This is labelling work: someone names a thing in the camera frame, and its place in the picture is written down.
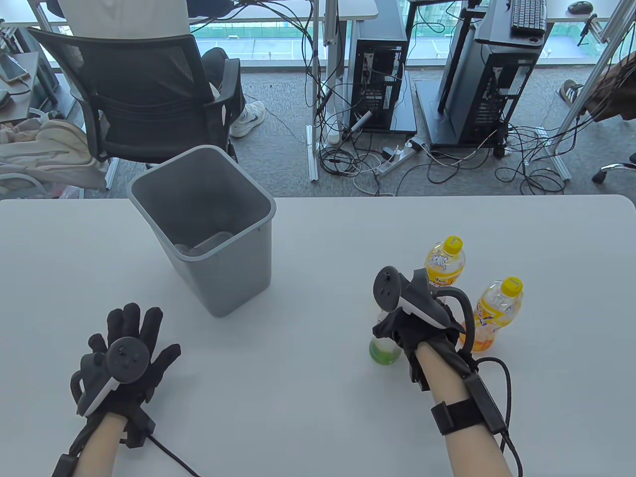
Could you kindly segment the person's right hand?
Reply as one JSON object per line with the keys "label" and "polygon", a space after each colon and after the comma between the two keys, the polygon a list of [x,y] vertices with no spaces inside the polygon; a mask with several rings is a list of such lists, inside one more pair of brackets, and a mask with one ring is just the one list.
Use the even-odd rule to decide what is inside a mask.
{"label": "person's right hand", "polygon": [[414,384],[418,384],[423,392],[429,391],[431,388],[422,366],[415,356],[416,349],[421,343],[429,344],[443,361],[463,378],[478,370],[477,362],[472,358],[470,352],[455,349],[465,329],[455,320],[448,305],[442,305],[442,308],[451,318],[452,327],[450,329],[433,327],[424,320],[407,314],[401,308],[390,312],[384,320],[372,328],[375,338],[390,338],[404,351],[409,362],[410,379]]}

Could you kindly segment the person's left hand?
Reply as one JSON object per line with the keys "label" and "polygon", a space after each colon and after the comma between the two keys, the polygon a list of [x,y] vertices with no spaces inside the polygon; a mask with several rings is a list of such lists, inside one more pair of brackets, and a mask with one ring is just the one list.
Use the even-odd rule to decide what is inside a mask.
{"label": "person's left hand", "polygon": [[152,400],[166,370],[181,356],[178,344],[153,356],[162,319],[161,309],[150,308],[143,315],[139,305],[131,303],[109,312],[106,336],[89,337],[89,353],[82,356],[70,383],[77,414],[86,418],[83,434],[92,435],[108,413],[124,418],[125,431],[152,434],[155,425],[142,406]]}

